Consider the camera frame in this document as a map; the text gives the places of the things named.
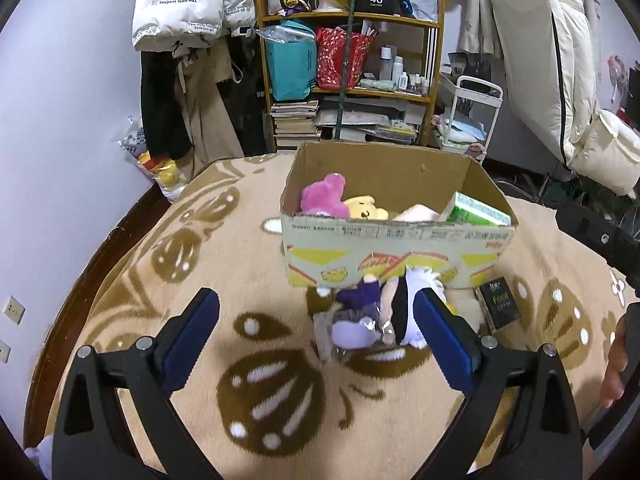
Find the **person's right hand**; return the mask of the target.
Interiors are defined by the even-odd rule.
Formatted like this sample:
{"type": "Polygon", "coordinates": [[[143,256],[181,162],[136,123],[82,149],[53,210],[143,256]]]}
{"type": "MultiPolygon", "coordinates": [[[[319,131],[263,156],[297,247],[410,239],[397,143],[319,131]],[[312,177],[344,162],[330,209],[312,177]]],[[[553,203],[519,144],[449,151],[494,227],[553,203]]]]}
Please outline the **person's right hand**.
{"type": "Polygon", "coordinates": [[[620,400],[625,391],[622,379],[622,373],[628,365],[625,333],[626,315],[623,315],[616,325],[615,339],[608,352],[608,365],[601,385],[600,403],[604,408],[609,408],[614,402],[620,400]]]}

